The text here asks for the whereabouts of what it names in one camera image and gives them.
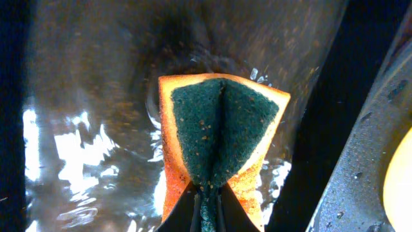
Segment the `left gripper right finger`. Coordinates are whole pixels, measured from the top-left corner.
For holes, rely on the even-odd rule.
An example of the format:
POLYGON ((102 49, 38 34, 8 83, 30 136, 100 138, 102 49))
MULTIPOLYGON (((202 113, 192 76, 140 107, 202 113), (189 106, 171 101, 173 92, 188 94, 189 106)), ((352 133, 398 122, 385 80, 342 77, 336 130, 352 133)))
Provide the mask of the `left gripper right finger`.
POLYGON ((259 232, 228 184, 218 191, 217 232, 259 232))

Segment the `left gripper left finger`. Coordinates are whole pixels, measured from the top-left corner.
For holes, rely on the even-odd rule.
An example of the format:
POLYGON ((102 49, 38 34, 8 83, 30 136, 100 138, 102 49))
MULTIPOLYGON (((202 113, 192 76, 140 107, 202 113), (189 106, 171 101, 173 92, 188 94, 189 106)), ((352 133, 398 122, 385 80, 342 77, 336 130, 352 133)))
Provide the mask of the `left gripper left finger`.
POLYGON ((155 232, 200 232, 201 194, 190 182, 173 210, 155 232))

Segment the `green and orange sponge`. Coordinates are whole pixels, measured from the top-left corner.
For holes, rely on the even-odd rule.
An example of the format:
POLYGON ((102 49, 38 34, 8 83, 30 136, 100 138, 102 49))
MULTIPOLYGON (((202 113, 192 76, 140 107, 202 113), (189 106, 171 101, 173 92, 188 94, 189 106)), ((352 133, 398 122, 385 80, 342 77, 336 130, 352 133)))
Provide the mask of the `green and orange sponge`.
POLYGON ((201 231, 217 231, 217 196, 228 184, 263 231, 257 178, 290 94, 224 73, 158 80, 166 191, 162 222, 187 185, 201 194, 201 231))

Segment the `yellow plate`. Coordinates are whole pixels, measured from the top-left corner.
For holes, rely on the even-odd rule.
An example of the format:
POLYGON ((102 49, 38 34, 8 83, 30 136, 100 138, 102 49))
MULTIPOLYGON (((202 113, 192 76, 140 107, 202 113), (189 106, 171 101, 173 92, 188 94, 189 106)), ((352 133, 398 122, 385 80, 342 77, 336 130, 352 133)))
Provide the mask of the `yellow plate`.
POLYGON ((386 216, 396 232, 411 232, 411 129, 389 163, 383 186, 386 216))

